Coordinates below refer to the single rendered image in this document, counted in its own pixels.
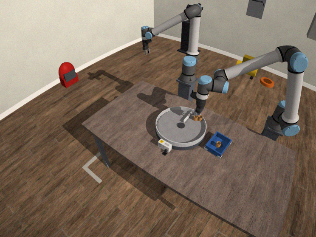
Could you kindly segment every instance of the gray circular tray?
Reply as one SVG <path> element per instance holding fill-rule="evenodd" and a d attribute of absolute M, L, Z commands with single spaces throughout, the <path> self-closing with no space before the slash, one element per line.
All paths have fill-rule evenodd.
<path fill-rule="evenodd" d="M 183 119 L 194 109 L 172 107 L 162 111 L 156 119 L 156 135 L 172 145 L 175 150 L 189 150 L 200 144 L 206 133 L 206 121 L 193 121 L 192 116 L 185 123 Z"/>

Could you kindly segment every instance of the white baseboard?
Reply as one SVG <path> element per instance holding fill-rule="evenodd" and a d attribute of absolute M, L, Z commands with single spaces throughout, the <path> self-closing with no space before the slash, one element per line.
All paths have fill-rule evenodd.
<path fill-rule="evenodd" d="M 177 38 L 177 37 L 174 37 L 174 36 L 169 36 L 169 35 L 165 35 L 165 34 L 159 34 L 160 37 L 163 37 L 163 38 L 166 38 L 166 39 L 170 39 L 170 40 L 176 40 L 176 41 L 181 41 L 180 38 Z M 80 67 L 77 67 L 75 68 L 75 71 L 76 72 L 79 72 L 81 71 L 82 69 L 85 69 L 87 68 L 88 66 L 92 65 L 93 63 L 96 63 L 98 61 L 100 61 L 101 59 L 104 59 L 106 58 L 107 56 L 110 56 L 111 54 L 114 54 L 126 47 L 129 47 L 137 42 L 140 42 L 141 41 L 141 38 L 138 38 L 136 40 L 133 40 L 125 45 L 122 45 L 116 49 L 113 49 L 111 50 L 110 52 L 107 52 L 87 63 L 85 63 L 84 65 L 81 65 Z M 201 48 L 204 48 L 204 49 L 207 49 L 207 50 L 210 50 L 210 51 L 213 51 L 213 52 L 216 52 L 216 53 L 219 53 L 219 54 L 223 54 L 223 55 L 226 55 L 228 57 L 231 57 L 231 58 L 234 58 L 234 59 L 237 59 L 237 60 L 242 60 L 243 58 L 240 57 L 240 56 L 237 56 L 235 54 L 231 54 L 231 53 L 228 53 L 228 52 L 225 52 L 223 50 L 220 50 L 220 49 L 216 49 L 216 48 L 213 48 L 213 47 L 210 47 L 210 46 L 207 46 L 207 45 L 202 45 L 202 44 L 199 44 L 199 47 Z M 281 76 L 281 77 L 284 77 L 284 78 L 288 78 L 288 76 L 284 73 L 281 73 L 275 69 L 272 69 L 272 68 L 269 68 L 269 67 L 263 67 L 262 68 L 263 70 L 266 70 L 268 72 L 271 72 L 273 74 L 276 74 L 278 76 Z M 11 108 L 9 108 L 8 110 L 4 111 L 2 114 L 0 114 L 0 121 L 2 119 L 4 119 L 6 116 L 8 116 L 9 114 L 13 113 L 14 111 L 16 111 L 18 108 L 22 107 L 23 105 L 25 105 L 26 103 L 30 102 L 32 99 L 36 98 L 37 96 L 39 96 L 40 94 L 44 93 L 45 91 L 47 91 L 48 89 L 52 88 L 53 86 L 57 85 L 58 83 L 60 83 L 60 80 L 59 78 L 54 80 L 53 82 L 49 83 L 48 85 L 44 86 L 43 88 L 39 89 L 37 92 L 34 92 L 33 94 L 31 94 L 30 96 L 26 97 L 24 100 L 20 101 L 19 103 L 17 103 L 16 105 L 12 106 Z M 313 91 L 316 91 L 316 87 L 313 86 L 313 85 L 310 85 L 306 82 L 303 82 L 303 86 L 313 90 Z"/>
<path fill-rule="evenodd" d="M 181 41 L 181 38 L 177 38 L 177 37 L 174 37 L 174 36 L 170 36 L 170 35 L 165 35 L 165 34 L 159 34 L 160 37 L 163 37 L 163 38 L 166 38 L 166 39 L 170 39 L 170 40 L 176 40 L 176 41 Z M 199 44 L 199 47 L 200 48 L 204 48 L 204 49 L 207 49 L 207 50 L 210 50 L 210 51 L 213 51 L 215 53 L 219 53 L 219 54 L 223 54 L 225 56 L 228 56 L 228 57 L 231 57 L 233 59 L 237 59 L 237 60 L 240 60 L 242 61 L 243 60 L 243 57 L 240 57 L 240 56 L 237 56 L 235 54 L 231 54 L 231 53 L 228 53 L 228 52 L 225 52 L 223 50 L 220 50 L 220 49 L 217 49 L 217 48 L 213 48 L 213 47 L 210 47 L 210 46 L 207 46 L 207 45 L 202 45 L 202 44 Z M 269 68 L 269 67 L 263 67 L 262 68 L 263 70 L 266 70 L 268 72 L 271 72 L 273 74 L 276 74 L 278 76 L 281 76 L 281 77 L 284 77 L 284 78 L 288 78 L 287 74 L 285 73 L 282 73 L 282 72 L 279 72 L 275 69 L 272 69 L 272 68 Z M 311 84 L 308 84 L 306 82 L 303 82 L 303 86 L 307 87 L 308 89 L 311 89 L 313 91 L 316 91 L 316 87 L 311 85 Z"/>
<path fill-rule="evenodd" d="M 90 65 L 92 65 L 95 62 L 100 61 L 101 59 L 106 58 L 107 56 L 110 56 L 111 54 L 114 54 L 124 48 L 127 48 L 133 44 L 136 44 L 137 42 L 140 42 L 141 38 L 138 38 L 136 40 L 133 40 L 125 45 L 122 45 L 116 49 L 111 50 L 110 52 L 107 52 L 87 63 L 85 63 L 84 65 L 81 65 L 80 67 L 75 68 L 76 72 L 81 71 L 82 69 L 85 69 L 87 67 L 89 67 Z M 45 91 L 49 90 L 50 88 L 52 88 L 53 86 L 57 85 L 60 83 L 59 78 L 54 80 L 53 82 L 49 83 L 48 85 L 42 87 L 41 89 L 39 89 L 38 91 L 34 92 L 33 94 L 31 94 L 30 96 L 26 97 L 24 100 L 20 101 L 19 103 L 17 103 L 16 105 L 12 106 L 11 108 L 9 108 L 8 110 L 4 111 L 2 114 L 0 114 L 0 121 L 2 119 L 4 119 L 6 116 L 8 116 L 9 114 L 13 113 L 14 111 L 16 111 L 18 108 L 22 107 L 23 105 L 25 105 L 26 103 L 30 102 L 32 99 L 36 98 L 37 96 L 39 96 L 40 94 L 44 93 Z"/>

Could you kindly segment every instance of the wall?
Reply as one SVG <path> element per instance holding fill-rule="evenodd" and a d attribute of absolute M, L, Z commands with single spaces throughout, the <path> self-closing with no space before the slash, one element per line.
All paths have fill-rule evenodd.
<path fill-rule="evenodd" d="M 316 86 L 316 41 L 306 34 L 316 12 L 315 0 L 267 1 L 262 19 L 246 15 L 248 0 L 199 0 L 198 2 L 155 0 L 155 26 L 180 14 L 187 4 L 204 7 L 199 43 L 243 57 L 257 57 L 282 45 L 292 45 L 309 61 L 304 82 Z M 181 24 L 163 34 L 181 37 Z M 287 73 L 287 63 L 275 63 L 272 69 Z"/>
<path fill-rule="evenodd" d="M 63 62 L 77 68 L 140 38 L 153 14 L 153 0 L 4 1 L 0 114 L 56 80 Z"/>

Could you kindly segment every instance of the blue plastic container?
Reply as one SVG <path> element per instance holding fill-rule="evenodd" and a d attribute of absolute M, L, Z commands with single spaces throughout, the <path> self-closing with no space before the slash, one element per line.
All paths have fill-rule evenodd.
<path fill-rule="evenodd" d="M 218 141 L 222 143 L 219 148 L 215 146 Z M 209 151 L 213 155 L 218 156 L 219 158 L 222 158 L 224 151 L 230 144 L 231 139 L 219 132 L 216 132 L 214 136 L 212 136 L 212 138 L 206 143 L 205 150 Z"/>

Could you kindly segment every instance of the wooden table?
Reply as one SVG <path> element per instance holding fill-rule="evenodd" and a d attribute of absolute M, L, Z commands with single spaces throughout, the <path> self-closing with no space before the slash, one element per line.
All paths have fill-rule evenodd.
<path fill-rule="evenodd" d="M 232 139 L 223 157 L 200 146 L 171 150 L 157 146 L 155 120 L 169 108 L 195 103 L 139 82 L 83 123 L 95 137 L 105 163 L 105 142 L 132 164 L 181 196 L 249 235 L 279 236 L 287 210 L 296 152 L 204 109 L 207 132 Z"/>

